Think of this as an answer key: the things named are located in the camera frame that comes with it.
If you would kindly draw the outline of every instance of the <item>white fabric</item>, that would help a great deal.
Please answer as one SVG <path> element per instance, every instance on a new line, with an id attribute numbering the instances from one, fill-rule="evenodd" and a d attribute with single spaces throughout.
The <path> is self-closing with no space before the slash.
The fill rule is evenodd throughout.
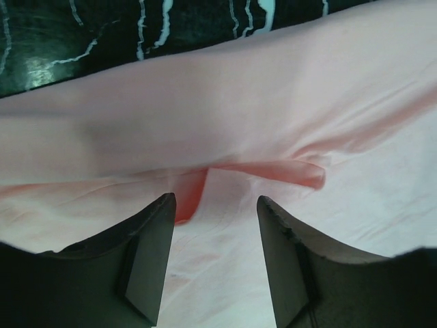
<path id="1" fill-rule="evenodd" d="M 380 255 L 437 246 L 436 12 L 383 0 L 0 100 L 0 239 L 60 250 L 213 167 L 158 328 L 274 327 L 261 194 Z M 245 173 L 287 161 L 320 184 Z"/>

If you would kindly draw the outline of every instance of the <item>light pink cloth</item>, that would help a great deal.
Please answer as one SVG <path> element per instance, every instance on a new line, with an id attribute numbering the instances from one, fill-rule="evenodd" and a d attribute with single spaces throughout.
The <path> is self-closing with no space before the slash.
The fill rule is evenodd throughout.
<path id="1" fill-rule="evenodd" d="M 0 239 L 59 251 L 176 191 L 197 212 L 160 328 L 274 327 L 261 194 L 377 254 L 436 246 L 436 12 L 379 1 L 0 100 Z"/>

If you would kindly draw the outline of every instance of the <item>dark green marble surface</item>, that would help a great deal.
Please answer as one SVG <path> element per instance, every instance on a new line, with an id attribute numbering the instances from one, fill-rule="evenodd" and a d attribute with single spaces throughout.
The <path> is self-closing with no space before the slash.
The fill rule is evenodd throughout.
<path id="1" fill-rule="evenodd" d="M 0 0 L 0 98 L 370 0 Z"/>

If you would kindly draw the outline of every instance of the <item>cloth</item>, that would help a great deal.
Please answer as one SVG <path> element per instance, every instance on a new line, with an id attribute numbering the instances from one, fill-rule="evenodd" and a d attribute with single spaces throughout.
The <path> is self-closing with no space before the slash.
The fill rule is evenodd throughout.
<path id="1" fill-rule="evenodd" d="M 195 215 L 159 328 L 274 327 L 259 195 L 366 251 L 436 246 L 436 10 L 379 1 L 1 99 L 0 239 L 59 251 L 175 191 Z"/>

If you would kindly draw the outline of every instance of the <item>black plastic part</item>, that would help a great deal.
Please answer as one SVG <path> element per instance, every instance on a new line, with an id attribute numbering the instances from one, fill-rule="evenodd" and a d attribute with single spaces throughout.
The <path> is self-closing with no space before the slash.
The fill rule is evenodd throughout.
<path id="1" fill-rule="evenodd" d="M 175 222 L 165 194 L 133 217 L 59 253 L 0 244 L 0 327 L 156 326 Z"/>
<path id="2" fill-rule="evenodd" d="M 437 249 L 384 258 L 257 205 L 278 328 L 435 328 Z"/>

